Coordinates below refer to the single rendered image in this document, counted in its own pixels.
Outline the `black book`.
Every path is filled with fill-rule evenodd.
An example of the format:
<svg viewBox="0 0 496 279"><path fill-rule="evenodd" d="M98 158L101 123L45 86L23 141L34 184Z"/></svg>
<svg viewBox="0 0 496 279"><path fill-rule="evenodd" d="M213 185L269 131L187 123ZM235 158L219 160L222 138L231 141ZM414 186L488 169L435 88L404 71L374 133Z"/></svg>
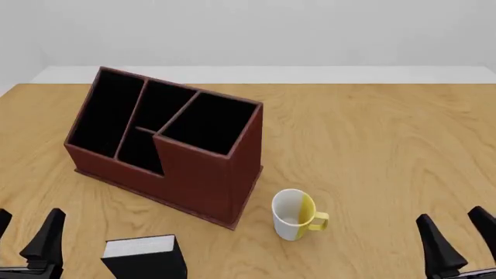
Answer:
<svg viewBox="0 0 496 279"><path fill-rule="evenodd" d="M174 234L106 241L101 260L115 279L188 279Z"/></svg>

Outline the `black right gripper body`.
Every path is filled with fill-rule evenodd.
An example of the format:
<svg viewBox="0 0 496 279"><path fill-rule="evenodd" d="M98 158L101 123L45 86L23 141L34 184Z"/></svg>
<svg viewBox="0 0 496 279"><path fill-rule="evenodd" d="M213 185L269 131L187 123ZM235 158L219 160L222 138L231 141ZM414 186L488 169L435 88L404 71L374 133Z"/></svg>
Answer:
<svg viewBox="0 0 496 279"><path fill-rule="evenodd" d="M434 275L426 279L496 279L496 268L467 271L454 276Z"/></svg>

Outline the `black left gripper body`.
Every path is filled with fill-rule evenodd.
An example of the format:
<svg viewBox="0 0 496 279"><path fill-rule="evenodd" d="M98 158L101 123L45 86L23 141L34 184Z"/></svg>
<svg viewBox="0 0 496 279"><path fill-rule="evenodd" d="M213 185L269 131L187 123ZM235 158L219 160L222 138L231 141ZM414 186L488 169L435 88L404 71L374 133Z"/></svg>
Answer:
<svg viewBox="0 0 496 279"><path fill-rule="evenodd" d="M0 267L0 279L60 279L63 261L34 260L26 267Z"/></svg>

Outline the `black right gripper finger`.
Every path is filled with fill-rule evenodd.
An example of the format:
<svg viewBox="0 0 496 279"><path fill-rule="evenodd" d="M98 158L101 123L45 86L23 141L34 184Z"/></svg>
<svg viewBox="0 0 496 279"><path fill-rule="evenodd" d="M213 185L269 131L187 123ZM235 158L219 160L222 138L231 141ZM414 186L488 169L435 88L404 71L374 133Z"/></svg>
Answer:
<svg viewBox="0 0 496 279"><path fill-rule="evenodd" d="M467 214L487 244L491 255L496 256L496 218L481 206L475 206Z"/></svg>
<svg viewBox="0 0 496 279"><path fill-rule="evenodd" d="M451 246L429 215L421 214L415 222L422 241L425 275L459 276L467 260Z"/></svg>

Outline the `red-brown desk caddy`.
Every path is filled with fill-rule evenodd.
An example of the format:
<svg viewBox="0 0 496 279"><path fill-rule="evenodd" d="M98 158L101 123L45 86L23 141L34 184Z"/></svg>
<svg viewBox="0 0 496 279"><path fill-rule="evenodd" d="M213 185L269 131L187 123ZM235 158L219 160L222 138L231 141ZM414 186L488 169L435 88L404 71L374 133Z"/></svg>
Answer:
<svg viewBox="0 0 496 279"><path fill-rule="evenodd" d="M64 142L80 174L235 229L263 169L264 105L101 67Z"/></svg>

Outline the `white and yellow mug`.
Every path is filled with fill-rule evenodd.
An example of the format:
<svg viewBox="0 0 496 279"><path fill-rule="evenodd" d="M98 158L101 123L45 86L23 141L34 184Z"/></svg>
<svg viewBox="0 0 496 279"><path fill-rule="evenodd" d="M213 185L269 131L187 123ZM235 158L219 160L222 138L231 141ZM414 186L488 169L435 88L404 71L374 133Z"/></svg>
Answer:
<svg viewBox="0 0 496 279"><path fill-rule="evenodd" d="M329 215L318 212L313 199L302 190L284 189L272 199L275 232L287 241L296 241L307 231L320 232L328 227Z"/></svg>

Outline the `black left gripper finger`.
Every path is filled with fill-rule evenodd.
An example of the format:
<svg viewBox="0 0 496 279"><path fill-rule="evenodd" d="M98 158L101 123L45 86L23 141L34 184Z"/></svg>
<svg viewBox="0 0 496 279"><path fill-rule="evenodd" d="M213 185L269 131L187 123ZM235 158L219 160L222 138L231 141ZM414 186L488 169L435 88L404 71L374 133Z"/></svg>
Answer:
<svg viewBox="0 0 496 279"><path fill-rule="evenodd" d="M3 208L0 208L0 239L3 237L11 220L12 214Z"/></svg>
<svg viewBox="0 0 496 279"><path fill-rule="evenodd" d="M27 260L29 269L46 269L51 264L63 266L61 244L65 218L63 211L53 208L33 239L21 250L19 255Z"/></svg>

